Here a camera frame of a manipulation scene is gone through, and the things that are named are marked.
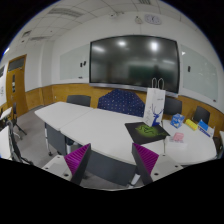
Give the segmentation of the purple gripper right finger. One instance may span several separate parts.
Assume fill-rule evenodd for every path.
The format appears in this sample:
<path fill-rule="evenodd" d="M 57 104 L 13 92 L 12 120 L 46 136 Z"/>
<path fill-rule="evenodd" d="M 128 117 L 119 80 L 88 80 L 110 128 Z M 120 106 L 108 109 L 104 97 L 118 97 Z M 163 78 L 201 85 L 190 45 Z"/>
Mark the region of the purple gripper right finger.
<path fill-rule="evenodd" d="M 137 172 L 141 176 L 143 184 L 150 184 L 152 182 L 151 172 L 159 155 L 137 143 L 132 144 L 132 155 L 137 165 Z"/>

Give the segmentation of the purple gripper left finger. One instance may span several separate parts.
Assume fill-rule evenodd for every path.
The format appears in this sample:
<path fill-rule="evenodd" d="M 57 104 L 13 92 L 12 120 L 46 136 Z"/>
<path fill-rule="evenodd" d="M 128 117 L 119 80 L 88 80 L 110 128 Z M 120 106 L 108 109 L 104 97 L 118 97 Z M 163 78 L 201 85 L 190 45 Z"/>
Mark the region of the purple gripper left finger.
<path fill-rule="evenodd" d="M 87 144 L 64 157 L 68 168 L 72 173 L 72 183 L 76 185 L 79 185 L 81 183 L 90 155 L 91 144 Z"/>

